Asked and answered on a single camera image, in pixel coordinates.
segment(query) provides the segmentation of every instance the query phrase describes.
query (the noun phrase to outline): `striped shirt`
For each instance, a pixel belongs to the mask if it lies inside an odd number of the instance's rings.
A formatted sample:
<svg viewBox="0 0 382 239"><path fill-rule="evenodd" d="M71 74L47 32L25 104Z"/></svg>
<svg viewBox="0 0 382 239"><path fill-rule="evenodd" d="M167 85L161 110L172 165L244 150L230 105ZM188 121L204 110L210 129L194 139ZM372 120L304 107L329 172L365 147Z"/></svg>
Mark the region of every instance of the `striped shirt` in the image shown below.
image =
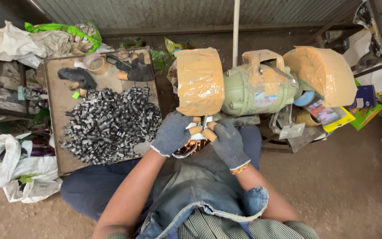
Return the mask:
<svg viewBox="0 0 382 239"><path fill-rule="evenodd" d="M261 219L248 224L254 239L319 239L309 226L298 221L279 222ZM251 239L235 221L195 209L178 228L178 239ZM128 239L123 233L112 233L104 239Z"/></svg>

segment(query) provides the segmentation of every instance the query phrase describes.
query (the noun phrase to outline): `dark pants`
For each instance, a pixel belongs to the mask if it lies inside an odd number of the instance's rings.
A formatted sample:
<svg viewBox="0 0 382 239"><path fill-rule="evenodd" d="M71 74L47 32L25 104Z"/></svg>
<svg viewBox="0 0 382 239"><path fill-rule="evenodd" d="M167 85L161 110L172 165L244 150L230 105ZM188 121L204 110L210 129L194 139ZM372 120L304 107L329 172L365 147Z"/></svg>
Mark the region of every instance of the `dark pants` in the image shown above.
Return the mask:
<svg viewBox="0 0 382 239"><path fill-rule="evenodd" d="M238 131L243 140L244 153L251 159L250 163L259 169L262 149L259 129L255 125L246 125ZM78 169L67 176L62 183L61 196L74 210L98 221L120 183L139 160L128 160L107 166L92 165ZM151 204L152 195L150 194L139 221L144 221Z"/></svg>

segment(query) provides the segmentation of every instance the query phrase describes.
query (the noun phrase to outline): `forearm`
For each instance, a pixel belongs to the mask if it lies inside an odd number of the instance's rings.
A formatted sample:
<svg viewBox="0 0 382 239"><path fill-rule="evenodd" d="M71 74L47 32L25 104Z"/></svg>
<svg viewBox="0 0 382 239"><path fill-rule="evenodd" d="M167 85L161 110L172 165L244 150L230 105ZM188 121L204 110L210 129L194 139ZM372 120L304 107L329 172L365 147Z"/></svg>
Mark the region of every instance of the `forearm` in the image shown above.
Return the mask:
<svg viewBox="0 0 382 239"><path fill-rule="evenodd" d="M297 220L297 215L291 205L275 190L251 164L248 168L236 175L244 192L255 186L266 188L269 194L269 202L262 217L280 222Z"/></svg>
<svg viewBox="0 0 382 239"><path fill-rule="evenodd" d="M93 239L113 232L130 234L148 199L166 157L149 149L120 184L95 227Z"/></svg>

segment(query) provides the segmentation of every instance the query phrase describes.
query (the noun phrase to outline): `worker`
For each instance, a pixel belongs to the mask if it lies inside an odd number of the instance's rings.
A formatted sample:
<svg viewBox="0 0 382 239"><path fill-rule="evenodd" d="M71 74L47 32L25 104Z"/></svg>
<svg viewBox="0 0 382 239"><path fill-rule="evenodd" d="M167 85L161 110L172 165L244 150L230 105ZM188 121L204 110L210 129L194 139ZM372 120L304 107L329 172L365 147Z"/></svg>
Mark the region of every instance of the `worker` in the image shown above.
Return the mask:
<svg viewBox="0 0 382 239"><path fill-rule="evenodd" d="M191 134L193 117L167 115L140 160L87 166L67 176L62 197L97 220L93 239L318 238L258 171L262 138L255 125L214 126L213 144L171 156Z"/></svg>

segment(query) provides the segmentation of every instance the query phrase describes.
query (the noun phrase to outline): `bracelet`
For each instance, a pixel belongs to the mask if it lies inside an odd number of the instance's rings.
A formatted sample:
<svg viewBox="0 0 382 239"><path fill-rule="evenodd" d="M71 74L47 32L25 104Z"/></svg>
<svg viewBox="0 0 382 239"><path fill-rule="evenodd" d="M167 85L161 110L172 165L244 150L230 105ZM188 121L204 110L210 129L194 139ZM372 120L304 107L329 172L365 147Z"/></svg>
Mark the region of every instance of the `bracelet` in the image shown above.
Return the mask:
<svg viewBox="0 0 382 239"><path fill-rule="evenodd" d="M249 165L250 162L247 162L246 164L244 164L243 166L241 166L240 168L237 168L237 169L234 169L234 170L231 170L231 173L232 174L239 174L240 172L244 171L247 169L248 165Z"/></svg>

